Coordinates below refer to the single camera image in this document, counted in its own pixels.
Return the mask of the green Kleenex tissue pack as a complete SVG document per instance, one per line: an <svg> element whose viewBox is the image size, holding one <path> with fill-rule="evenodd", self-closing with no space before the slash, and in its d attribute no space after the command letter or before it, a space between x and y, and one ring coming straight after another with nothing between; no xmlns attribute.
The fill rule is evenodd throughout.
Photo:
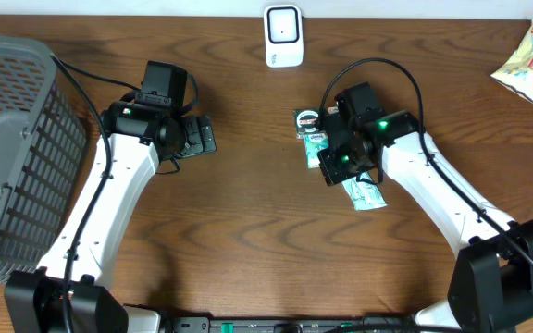
<svg viewBox="0 0 533 333"><path fill-rule="evenodd" d="M325 133L314 133L304 137L307 167L318 168L320 161L317 154L328 148L328 136Z"/></svg>

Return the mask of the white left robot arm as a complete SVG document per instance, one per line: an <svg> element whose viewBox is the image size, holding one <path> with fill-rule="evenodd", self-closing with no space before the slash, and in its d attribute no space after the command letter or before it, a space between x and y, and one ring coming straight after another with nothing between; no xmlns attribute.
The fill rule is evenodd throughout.
<svg viewBox="0 0 533 333"><path fill-rule="evenodd" d="M5 287L17 332L164 332L168 320L110 293L118 248L133 210L160 164L213 153L208 116L174 107L115 102L101 115L90 174L60 235L34 272Z"/></svg>

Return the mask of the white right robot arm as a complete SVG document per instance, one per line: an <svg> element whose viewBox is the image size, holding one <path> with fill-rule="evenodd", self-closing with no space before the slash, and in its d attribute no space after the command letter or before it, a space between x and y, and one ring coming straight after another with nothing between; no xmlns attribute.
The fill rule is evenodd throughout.
<svg viewBox="0 0 533 333"><path fill-rule="evenodd" d="M410 331L504 332L533 318L533 220L488 202L437 150L408 111L321 112L319 152L329 186L377 169L404 188L439 229L456 262L445 300L418 311Z"/></svg>

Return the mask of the black round-label packet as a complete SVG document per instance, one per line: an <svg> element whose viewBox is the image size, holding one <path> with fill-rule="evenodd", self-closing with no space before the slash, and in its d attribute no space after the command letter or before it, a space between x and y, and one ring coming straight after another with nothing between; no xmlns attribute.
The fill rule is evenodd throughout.
<svg viewBox="0 0 533 333"><path fill-rule="evenodd" d="M303 139L307 135L318 133L318 118L319 114L314 109L294 110L296 138Z"/></svg>

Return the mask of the green wet wipes pack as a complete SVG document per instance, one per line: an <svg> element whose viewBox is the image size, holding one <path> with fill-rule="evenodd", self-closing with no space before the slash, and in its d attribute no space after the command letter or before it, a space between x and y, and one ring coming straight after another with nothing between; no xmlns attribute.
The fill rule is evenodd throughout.
<svg viewBox="0 0 533 333"><path fill-rule="evenodd" d="M368 211L386 207L387 204L378 187L367 183L371 180L368 173L346 179L342 186L353 202L355 211Z"/></svg>

